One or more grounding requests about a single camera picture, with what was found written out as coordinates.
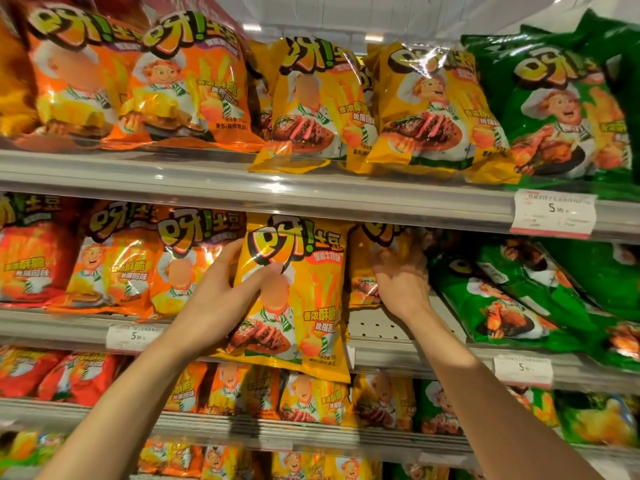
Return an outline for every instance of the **forearm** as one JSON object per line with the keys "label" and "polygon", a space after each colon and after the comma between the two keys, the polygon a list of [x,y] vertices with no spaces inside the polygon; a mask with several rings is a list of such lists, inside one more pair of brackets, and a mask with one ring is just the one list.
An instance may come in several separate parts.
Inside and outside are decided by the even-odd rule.
{"label": "forearm", "polygon": [[517,402],[433,309],[425,308],[408,325],[487,478],[602,480],[579,453]]}
{"label": "forearm", "polygon": [[172,388],[191,357],[171,329],[112,384],[37,480],[119,480],[130,473]]}

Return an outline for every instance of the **person's right hand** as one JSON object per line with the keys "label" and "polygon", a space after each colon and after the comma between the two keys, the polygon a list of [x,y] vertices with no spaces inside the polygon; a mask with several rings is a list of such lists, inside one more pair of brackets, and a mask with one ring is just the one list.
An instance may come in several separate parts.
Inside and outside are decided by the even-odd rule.
{"label": "person's right hand", "polygon": [[427,258],[418,244],[404,263],[395,254],[380,254],[372,270],[382,303],[400,320],[411,322],[420,312],[431,311]]}

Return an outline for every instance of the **person's right arm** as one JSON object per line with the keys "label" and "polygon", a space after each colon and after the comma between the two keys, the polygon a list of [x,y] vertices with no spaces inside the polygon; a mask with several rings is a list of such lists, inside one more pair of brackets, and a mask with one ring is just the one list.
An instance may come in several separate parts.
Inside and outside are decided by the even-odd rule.
{"label": "person's right arm", "polygon": [[507,391],[434,311],[419,248],[406,264],[386,256],[373,269],[382,302],[418,341],[488,480],[602,480]]}

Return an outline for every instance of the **person's left arm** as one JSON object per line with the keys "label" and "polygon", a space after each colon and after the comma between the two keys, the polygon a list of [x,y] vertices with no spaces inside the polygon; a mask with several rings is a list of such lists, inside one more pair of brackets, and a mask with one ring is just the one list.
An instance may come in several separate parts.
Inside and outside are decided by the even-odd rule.
{"label": "person's left arm", "polygon": [[244,316],[280,263],[229,286],[242,240],[229,244],[205,273],[172,325],[112,384],[36,480],[120,480],[128,476],[180,373],[222,340]]}

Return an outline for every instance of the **person's left hand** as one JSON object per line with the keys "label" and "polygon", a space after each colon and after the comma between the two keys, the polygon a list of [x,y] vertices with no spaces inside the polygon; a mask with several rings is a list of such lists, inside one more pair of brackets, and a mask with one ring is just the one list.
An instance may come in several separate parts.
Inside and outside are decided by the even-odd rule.
{"label": "person's left hand", "polygon": [[262,283],[282,272],[282,263],[274,262],[232,288],[230,268],[242,244],[238,239],[222,250],[165,334],[193,359],[228,336],[247,313]]}

